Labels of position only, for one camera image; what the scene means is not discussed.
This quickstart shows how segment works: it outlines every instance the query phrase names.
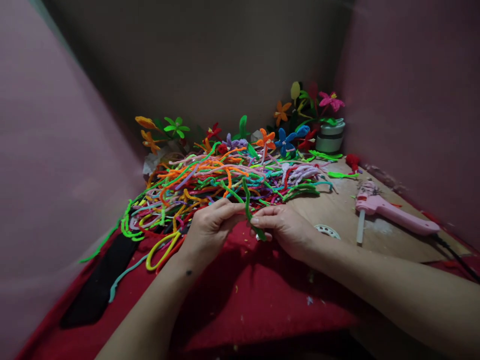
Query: power cord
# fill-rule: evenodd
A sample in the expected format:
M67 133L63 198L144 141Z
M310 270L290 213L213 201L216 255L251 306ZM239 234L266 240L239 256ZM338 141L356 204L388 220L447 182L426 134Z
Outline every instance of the power cord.
M460 257L460 255L458 255L455 251L453 251L453 249L450 247L450 245L445 241L443 240L438 234L433 234L431 236L439 245L441 245L442 247L444 247L445 249L447 249L450 254L453 255L453 257L460 263L460 265L462 266L462 268L465 269L465 271L467 273L470 274L470 276L472 278L475 279L475 281L477 283L480 284L480 276L477 275L477 273L475 271L473 271L470 266L467 265L467 263Z

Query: glue gun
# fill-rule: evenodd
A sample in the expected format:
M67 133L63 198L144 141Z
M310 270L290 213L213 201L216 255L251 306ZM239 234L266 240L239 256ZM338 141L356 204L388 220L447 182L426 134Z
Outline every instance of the glue gun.
M358 244L363 242L365 214L373 215L378 213L405 229L410 230L412 233L422 236L436 234L440 231L440 227L433 221L423 220L410 215L398 207L393 206L379 194L380 192L377 185L375 185L373 181L366 181L362 184L356 196L355 209L360 212L356 234L356 242Z

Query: wooden table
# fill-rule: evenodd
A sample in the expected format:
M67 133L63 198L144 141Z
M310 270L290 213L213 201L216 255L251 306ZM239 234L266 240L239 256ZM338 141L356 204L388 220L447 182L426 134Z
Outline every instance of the wooden table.
M329 172L348 174L352 170L344 159L324 167ZM387 201L402 205L401 209L416 217L427 219L412 205L402 199L398 194L370 175L366 170L354 180L351 178L331 179L338 190L338 194L329 191L328 185L318 185L321 192L318 198L299 197L289 201L296 211L304 216L312 225L326 225L334 229L342 241L356 246L357 227L359 217L355 211L355 197L358 193L360 181L371 178L379 187L381 196ZM451 248L459 255L471 254L464 246L443 230L440 237L450 244ZM427 263L449 259L443 248L439 248L433 241L418 236L398 227L390 220L379 215L365 217L363 245L366 250L394 256L417 263Z

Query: white container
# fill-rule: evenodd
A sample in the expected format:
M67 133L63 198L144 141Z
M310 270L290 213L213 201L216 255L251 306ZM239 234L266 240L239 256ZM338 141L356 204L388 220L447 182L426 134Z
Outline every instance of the white container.
M340 150L344 140L344 119L337 119L335 126L324 124L320 127L320 135L316 137L315 149L324 154L334 154Z

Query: blue pipe cleaner flower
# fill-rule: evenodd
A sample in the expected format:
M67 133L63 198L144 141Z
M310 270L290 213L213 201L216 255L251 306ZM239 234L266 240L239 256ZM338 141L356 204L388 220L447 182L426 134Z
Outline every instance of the blue pipe cleaner flower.
M310 127L309 127L308 125L303 125L303 126L301 126L301 127L297 130L296 136L297 136L298 138L304 138L304 137L307 136L307 134L309 133L309 131L310 131Z
M290 135L286 136L285 130L280 128L278 130L279 141L275 141L275 145L280 149L280 154L282 158L287 156L287 150L294 150L295 146L292 145L291 141L297 137L296 132L292 132Z

